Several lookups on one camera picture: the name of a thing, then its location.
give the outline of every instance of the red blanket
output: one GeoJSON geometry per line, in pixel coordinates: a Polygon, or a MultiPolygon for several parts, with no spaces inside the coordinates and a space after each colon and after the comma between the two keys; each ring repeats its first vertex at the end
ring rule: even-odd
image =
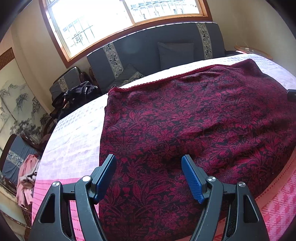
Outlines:
{"type": "Polygon", "coordinates": [[[253,60],[214,65],[128,89],[113,88],[100,165],[118,160],[99,217],[108,240],[176,240],[201,214],[181,157],[257,197],[296,145],[296,103],[253,60]]]}

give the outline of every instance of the pink towel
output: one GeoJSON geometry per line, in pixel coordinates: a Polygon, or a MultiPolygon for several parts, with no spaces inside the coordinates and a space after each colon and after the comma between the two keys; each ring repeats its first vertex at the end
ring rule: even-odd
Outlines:
{"type": "Polygon", "coordinates": [[[20,167],[18,180],[17,180],[17,202],[20,206],[25,206],[25,199],[27,204],[30,204],[33,201],[32,190],[24,187],[20,182],[20,177],[31,173],[32,169],[35,167],[38,159],[34,155],[28,155],[26,160],[20,167]]]}

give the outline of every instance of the sofa backrest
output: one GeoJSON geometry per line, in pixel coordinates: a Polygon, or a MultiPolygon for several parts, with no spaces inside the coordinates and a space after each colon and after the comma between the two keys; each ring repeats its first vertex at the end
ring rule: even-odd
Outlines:
{"type": "Polygon", "coordinates": [[[213,22],[161,25],[127,35],[87,56],[103,93],[131,64],[147,76],[160,69],[157,43],[194,43],[194,61],[224,57],[224,42],[219,26],[213,22]]]}

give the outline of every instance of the wall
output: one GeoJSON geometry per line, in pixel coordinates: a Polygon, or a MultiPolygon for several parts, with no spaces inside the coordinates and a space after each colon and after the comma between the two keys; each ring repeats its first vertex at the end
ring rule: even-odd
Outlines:
{"type": "MultiPolygon", "coordinates": [[[[226,50],[246,42],[274,57],[296,75],[296,40],[279,14],[265,0],[207,0],[220,26],[226,50]]],[[[49,88],[66,68],[44,24],[39,2],[33,0],[16,18],[11,34],[15,56],[28,85],[46,111],[51,111],[49,88]]],[[[88,73],[86,57],[74,64],[88,73]]]]}

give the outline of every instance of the pillow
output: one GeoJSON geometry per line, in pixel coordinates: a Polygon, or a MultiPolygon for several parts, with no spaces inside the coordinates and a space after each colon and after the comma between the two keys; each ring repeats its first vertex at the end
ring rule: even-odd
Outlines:
{"type": "Polygon", "coordinates": [[[107,92],[116,85],[117,87],[121,87],[126,85],[134,80],[138,80],[144,77],[139,71],[137,71],[131,64],[128,64],[127,67],[123,70],[123,72],[112,82],[111,85],[108,86],[107,92]]]}
{"type": "Polygon", "coordinates": [[[161,70],[194,62],[194,44],[157,43],[161,70]]]}

